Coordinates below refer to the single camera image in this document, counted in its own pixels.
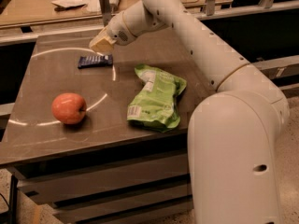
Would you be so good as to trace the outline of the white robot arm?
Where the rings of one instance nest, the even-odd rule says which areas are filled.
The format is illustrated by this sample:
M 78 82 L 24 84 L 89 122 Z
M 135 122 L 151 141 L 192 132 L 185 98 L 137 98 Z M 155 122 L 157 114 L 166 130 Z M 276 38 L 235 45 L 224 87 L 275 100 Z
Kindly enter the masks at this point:
M 169 26 L 214 94 L 193 111 L 188 159 L 196 224 L 282 224 L 275 143 L 290 110 L 283 92 L 180 0 L 140 0 L 116 15 L 90 47 L 110 52 Z

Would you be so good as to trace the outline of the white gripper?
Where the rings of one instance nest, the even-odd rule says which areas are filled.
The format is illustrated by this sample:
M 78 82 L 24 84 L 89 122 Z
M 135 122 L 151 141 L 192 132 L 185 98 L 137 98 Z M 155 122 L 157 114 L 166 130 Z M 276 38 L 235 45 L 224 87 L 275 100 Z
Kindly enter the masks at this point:
M 94 37 L 89 48 L 97 53 L 110 53 L 114 49 L 114 44 L 126 46 L 136 40 L 136 36 L 131 33 L 125 23 L 124 13 L 114 16 L 107 25 L 107 28 Z

